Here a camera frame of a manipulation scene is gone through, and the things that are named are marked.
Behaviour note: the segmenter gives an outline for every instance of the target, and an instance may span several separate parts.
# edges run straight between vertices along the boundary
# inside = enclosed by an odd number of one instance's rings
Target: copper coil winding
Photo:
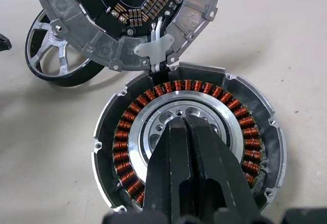
[[[246,157],[250,158],[250,159],[254,159],[254,160],[261,160],[261,152],[259,151],[254,151],[254,150],[245,150],[245,154]]]
[[[127,188],[128,193],[133,196],[143,186],[142,182],[136,180],[132,185]]]
[[[246,117],[246,118],[242,118],[240,121],[240,126],[241,128],[247,128],[247,127],[251,127],[255,124],[255,121],[253,119],[253,117]]]
[[[165,82],[163,84],[163,87],[165,88],[166,93],[171,93],[173,91],[173,87],[172,87],[172,84],[170,82]]]
[[[233,95],[229,92],[226,92],[223,94],[223,96],[220,98],[220,101],[226,104],[233,98]]]
[[[141,105],[141,106],[146,106],[147,104],[149,104],[149,102],[142,96],[138,96],[136,101]]]
[[[184,90],[192,90],[192,80],[184,81]]]
[[[133,122],[135,120],[135,118],[136,118],[136,115],[134,115],[133,113],[130,113],[129,111],[126,111],[123,114],[123,118],[128,120],[128,121]]]
[[[126,170],[130,170],[132,168],[131,163],[129,161],[122,162],[115,166],[116,173],[120,174]]]
[[[205,94],[209,94],[210,91],[211,91],[211,89],[213,88],[213,86],[214,85],[212,83],[206,82],[205,85],[204,85],[204,87],[203,87],[202,92],[205,93]]]
[[[237,109],[234,111],[234,115],[237,119],[242,118],[249,114],[249,111],[245,107],[241,107],[240,109]]]
[[[216,99],[219,99],[220,96],[222,95],[223,93],[223,89],[221,87],[215,87],[213,93],[211,94],[211,96],[215,97]]]
[[[243,129],[243,135],[245,137],[256,137],[259,135],[259,130],[258,128],[245,128]]]
[[[183,90],[183,85],[181,80],[174,81],[175,91]]]
[[[127,160],[127,159],[128,159],[127,151],[120,151],[120,152],[116,152],[113,154],[113,160],[115,162],[123,161],[123,160]]]
[[[261,139],[255,139],[255,138],[245,139],[245,147],[261,149],[261,144],[262,144]]]
[[[128,182],[130,182],[134,178],[134,176],[135,176],[134,171],[129,171],[126,174],[122,175],[122,177],[120,178],[121,184],[123,186],[126,185]]]
[[[154,87],[154,92],[156,93],[156,95],[161,96],[164,95],[164,91],[162,89],[162,87],[160,85]]]
[[[155,94],[152,92],[151,89],[146,91],[144,94],[150,101],[152,101],[152,100],[154,100],[156,98]]]
[[[120,151],[120,150],[127,150],[128,144],[127,141],[115,141],[113,143],[113,150]]]
[[[139,114],[139,112],[142,110],[142,108],[136,105],[135,103],[130,104],[128,108],[136,114]]]
[[[143,206],[144,201],[144,190],[137,196],[136,201]]]
[[[234,111],[235,109],[239,108],[241,106],[241,102],[238,99],[233,99],[227,104],[227,107],[231,110]]]
[[[251,161],[243,161],[243,165],[242,165],[245,169],[252,171],[254,173],[258,173],[259,172],[259,164],[255,164],[254,162]]]
[[[202,82],[201,81],[195,81],[193,90],[200,92],[202,89]]]
[[[121,128],[121,129],[130,130],[131,126],[132,126],[132,124],[130,122],[126,122],[126,121],[123,121],[123,120],[120,120],[119,123],[118,123],[118,128]]]
[[[117,139],[128,139],[128,132],[117,130],[116,133],[114,134],[114,137]]]
[[[248,184],[250,186],[253,186],[254,183],[255,183],[255,178],[252,175],[248,174],[248,173],[245,173],[244,176],[245,176],[246,181],[248,182]]]

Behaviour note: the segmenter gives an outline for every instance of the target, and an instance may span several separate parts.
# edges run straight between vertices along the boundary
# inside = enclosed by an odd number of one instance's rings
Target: disassembled hub motor
[[[282,185],[286,149],[274,111],[263,95],[224,69],[187,63],[168,67],[214,20],[217,1],[40,0],[45,14],[34,22],[26,47],[34,74],[73,86],[103,66],[115,71],[145,70],[113,95],[95,132],[95,177],[105,201],[116,211],[142,208],[149,161],[165,128],[190,116],[206,121],[232,151],[259,209],[274,199]],[[49,40],[43,46],[45,30]],[[70,79],[75,75],[65,57],[67,44],[88,58],[77,69],[84,73],[77,80]],[[60,52],[61,71],[56,77],[42,75],[39,64],[51,46]]]

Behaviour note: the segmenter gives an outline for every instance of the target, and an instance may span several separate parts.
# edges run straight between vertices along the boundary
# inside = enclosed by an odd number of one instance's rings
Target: black tire
[[[49,77],[46,75],[42,75],[43,71],[42,71],[40,63],[37,64],[37,66],[36,66],[36,68],[39,72],[37,72],[35,69],[32,68],[32,66],[29,63],[28,52],[27,52],[27,48],[29,47],[28,39],[31,34],[34,23],[37,21],[37,19],[40,17],[40,15],[42,13],[43,13],[43,11],[41,11],[41,13],[34,20],[32,26],[29,30],[27,40],[26,40],[26,45],[25,45],[26,63],[27,63],[27,66],[29,67],[29,69],[31,70],[31,72],[38,78],[40,78],[44,81],[47,81],[53,85],[61,86],[61,87],[77,86],[84,82],[89,81],[94,76],[96,76],[104,68],[104,66],[100,65],[98,63],[95,63],[92,60],[90,60],[85,66],[83,66],[79,69],[76,69],[75,71],[72,71],[71,73],[69,73],[67,75],[60,76],[60,77]],[[50,21],[46,15],[43,17],[43,19],[41,21],[43,23],[50,23]],[[37,51],[41,48],[45,35],[46,35],[46,31],[43,31],[43,30],[35,31],[32,41],[31,41],[31,46],[30,46],[30,48],[31,48],[30,52],[31,52],[32,56],[35,55],[37,53]]]

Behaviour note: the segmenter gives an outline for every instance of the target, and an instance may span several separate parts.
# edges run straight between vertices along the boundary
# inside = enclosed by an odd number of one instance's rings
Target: table surface
[[[181,57],[247,78],[275,108],[288,155],[264,212],[274,221],[287,208],[327,203],[326,2],[219,0],[215,21]],[[92,135],[108,99],[137,73],[105,68],[76,88],[38,79],[24,46],[40,10],[38,0],[0,3],[0,32],[13,45],[0,53],[0,222],[100,223],[108,207],[92,172]]]

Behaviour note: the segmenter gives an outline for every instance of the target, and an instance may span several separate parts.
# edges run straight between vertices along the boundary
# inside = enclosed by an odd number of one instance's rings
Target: black circuit board
[[[149,35],[152,23],[157,23],[158,18],[163,17],[167,25],[181,5],[176,0],[79,1],[90,18],[116,39],[127,35],[128,29],[133,30],[133,36]]]

